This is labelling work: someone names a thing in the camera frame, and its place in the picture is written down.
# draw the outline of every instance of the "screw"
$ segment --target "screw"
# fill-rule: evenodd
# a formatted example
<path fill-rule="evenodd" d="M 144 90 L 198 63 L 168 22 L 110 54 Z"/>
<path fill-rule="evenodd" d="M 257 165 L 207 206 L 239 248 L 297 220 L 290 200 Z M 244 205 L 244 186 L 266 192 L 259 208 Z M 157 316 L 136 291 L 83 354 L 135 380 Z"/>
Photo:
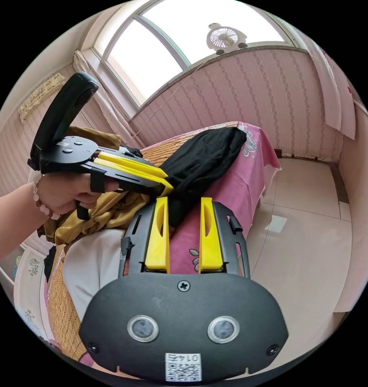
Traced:
<path fill-rule="evenodd" d="M 180 291 L 188 291 L 190 289 L 191 285 L 189 284 L 188 281 L 180 281 L 178 284 L 177 284 L 177 288 L 180 290 Z"/>
<path fill-rule="evenodd" d="M 89 344 L 87 345 L 87 349 L 88 349 L 90 352 L 93 352 L 93 353 L 95 353 L 95 354 L 97 354 L 97 353 L 99 352 L 99 348 L 98 348 L 97 345 L 94 344 L 94 343 L 89 343 Z"/>
<path fill-rule="evenodd" d="M 278 353 L 279 351 L 279 345 L 277 344 L 274 344 L 272 345 L 271 347 L 269 347 L 266 351 L 266 355 L 267 356 L 274 356 Z"/>

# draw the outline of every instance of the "qr code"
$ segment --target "qr code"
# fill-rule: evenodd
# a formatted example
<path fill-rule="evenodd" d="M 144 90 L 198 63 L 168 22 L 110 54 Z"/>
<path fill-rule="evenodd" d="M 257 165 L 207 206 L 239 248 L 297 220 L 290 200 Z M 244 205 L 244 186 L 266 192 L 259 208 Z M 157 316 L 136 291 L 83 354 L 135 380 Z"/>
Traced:
<path fill-rule="evenodd" d="M 167 382 L 200 382 L 200 354 L 165 354 Z"/>

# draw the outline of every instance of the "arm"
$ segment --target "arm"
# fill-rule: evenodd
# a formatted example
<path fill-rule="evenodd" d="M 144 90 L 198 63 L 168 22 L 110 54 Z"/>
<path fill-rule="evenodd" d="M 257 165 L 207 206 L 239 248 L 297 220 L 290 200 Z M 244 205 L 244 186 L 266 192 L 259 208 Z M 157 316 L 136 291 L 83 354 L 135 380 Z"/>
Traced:
<path fill-rule="evenodd" d="M 116 191 L 118 182 L 105 182 L 106 192 Z M 90 175 L 52 173 L 44 175 L 37 184 L 40 202 L 54 214 L 74 210 L 75 201 L 89 209 L 94 208 L 100 193 L 90 190 Z M 34 201 L 34 183 L 22 185 L 0 198 L 0 259 L 7 256 L 34 233 L 48 217 Z"/>
<path fill-rule="evenodd" d="M 33 183 L 0 198 L 0 259 L 8 255 L 46 222 L 33 200 Z"/>

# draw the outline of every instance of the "black cloth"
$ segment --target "black cloth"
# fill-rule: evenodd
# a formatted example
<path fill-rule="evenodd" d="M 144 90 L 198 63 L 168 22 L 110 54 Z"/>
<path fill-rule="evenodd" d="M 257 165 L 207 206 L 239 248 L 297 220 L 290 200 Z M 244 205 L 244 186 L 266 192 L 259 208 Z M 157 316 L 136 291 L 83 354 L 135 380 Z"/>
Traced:
<path fill-rule="evenodd" d="M 44 275 L 46 276 L 46 281 L 50 279 L 52 265 L 54 264 L 56 246 L 51 247 L 46 258 L 44 258 Z"/>
<path fill-rule="evenodd" d="M 125 144 L 121 144 L 121 146 L 123 146 L 124 148 L 126 148 L 131 154 L 137 156 L 137 157 L 143 157 L 143 154 L 141 153 L 141 151 L 137 148 L 132 148 L 130 146 L 127 146 Z"/>
<path fill-rule="evenodd" d="M 169 225 L 178 227 L 207 188 L 239 155 L 246 134 L 236 127 L 211 129 L 185 142 L 160 168 L 174 187 L 168 196 Z"/>

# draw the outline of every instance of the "cabinet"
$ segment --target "cabinet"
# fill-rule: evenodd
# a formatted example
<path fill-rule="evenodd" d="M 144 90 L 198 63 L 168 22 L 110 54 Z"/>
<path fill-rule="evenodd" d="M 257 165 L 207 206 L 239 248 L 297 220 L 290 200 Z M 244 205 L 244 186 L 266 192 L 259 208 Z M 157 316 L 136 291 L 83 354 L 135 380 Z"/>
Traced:
<path fill-rule="evenodd" d="M 0 284 L 12 304 L 14 304 L 14 268 L 16 266 L 16 258 L 24 253 L 24 248 L 25 246 L 22 245 L 0 260 Z"/>
<path fill-rule="evenodd" d="M 23 321 L 46 341 L 53 340 L 45 302 L 45 256 L 27 246 L 14 282 L 14 305 Z"/>

